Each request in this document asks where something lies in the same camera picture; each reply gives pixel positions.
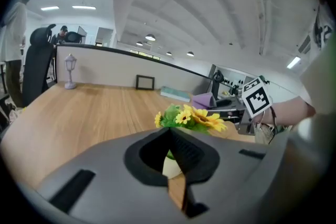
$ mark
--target picture frame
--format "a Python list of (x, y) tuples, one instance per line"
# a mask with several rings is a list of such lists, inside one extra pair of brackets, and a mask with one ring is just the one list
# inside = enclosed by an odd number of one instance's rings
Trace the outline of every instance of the picture frame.
[(137, 82), (135, 84), (135, 88), (137, 90), (154, 90), (155, 78), (137, 75)]

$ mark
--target green leaves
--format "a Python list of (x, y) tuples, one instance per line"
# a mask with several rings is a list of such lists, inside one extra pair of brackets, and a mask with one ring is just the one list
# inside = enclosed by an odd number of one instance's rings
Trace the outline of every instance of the green leaves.
[(168, 122), (175, 121), (175, 118), (179, 113), (180, 106), (171, 104), (164, 112), (163, 119), (166, 119)]
[(179, 113), (180, 106), (171, 104), (164, 112), (161, 125), (163, 127), (180, 127), (181, 125), (175, 122), (175, 118)]
[[(179, 105), (173, 105), (171, 104), (169, 108), (166, 109), (164, 112), (164, 115), (162, 117), (162, 120), (160, 121), (160, 124), (163, 127), (184, 127), (189, 130), (199, 132), (199, 133), (204, 133), (208, 134), (208, 128), (200, 123), (195, 122), (194, 118), (191, 116), (191, 119), (187, 121), (187, 124), (183, 123), (176, 123), (176, 116), (180, 114), (181, 108)], [(169, 150), (167, 153), (167, 157), (169, 159), (175, 159), (172, 152)]]
[(204, 134), (209, 134), (208, 133), (208, 128), (200, 123), (196, 123), (191, 130), (199, 133), (204, 133)]

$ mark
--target purple cloth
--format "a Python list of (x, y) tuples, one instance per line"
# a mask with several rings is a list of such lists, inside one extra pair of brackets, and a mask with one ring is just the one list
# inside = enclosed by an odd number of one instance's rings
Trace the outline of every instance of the purple cloth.
[(208, 109), (216, 106), (216, 100), (212, 92), (194, 95), (192, 99), (192, 106), (196, 109)]

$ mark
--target flower bouquet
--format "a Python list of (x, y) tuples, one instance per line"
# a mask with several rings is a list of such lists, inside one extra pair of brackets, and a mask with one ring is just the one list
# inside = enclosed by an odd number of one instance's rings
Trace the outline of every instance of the flower bouquet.
[[(215, 129), (217, 131), (226, 130), (224, 121), (219, 118), (219, 114), (215, 113), (207, 116), (208, 111), (205, 109), (196, 109), (188, 105), (184, 105), (182, 110), (179, 105), (171, 104), (162, 115), (159, 112), (155, 116), (155, 126), (160, 127), (184, 127), (189, 130), (209, 134), (208, 130)], [(174, 159), (171, 151), (167, 157)]]

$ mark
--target man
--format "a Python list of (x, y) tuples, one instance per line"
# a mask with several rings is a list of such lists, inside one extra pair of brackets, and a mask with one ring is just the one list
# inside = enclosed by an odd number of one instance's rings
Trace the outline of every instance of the man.
[(54, 35), (51, 39), (51, 44), (56, 45), (59, 43), (62, 43), (64, 41), (65, 35), (68, 32), (68, 27), (66, 25), (63, 25), (61, 27), (60, 32), (56, 35)]
[(29, 0), (19, 0), (1, 22), (0, 61), (6, 62), (6, 84), (10, 97), (18, 108), (23, 107), (20, 87), (21, 44), (24, 47)]
[[(335, 111), (336, 94), (333, 89), (336, 76), (333, 74), (335, 72), (333, 57), (336, 56), (336, 36), (332, 35), (334, 29), (335, 19), (327, 3), (320, 0), (316, 21), (309, 32), (311, 65), (301, 76), (304, 86), (299, 97), (273, 104), (278, 125), (296, 125), (316, 112), (327, 114)], [(266, 110), (265, 114), (257, 115), (253, 121), (273, 124), (271, 109)]]

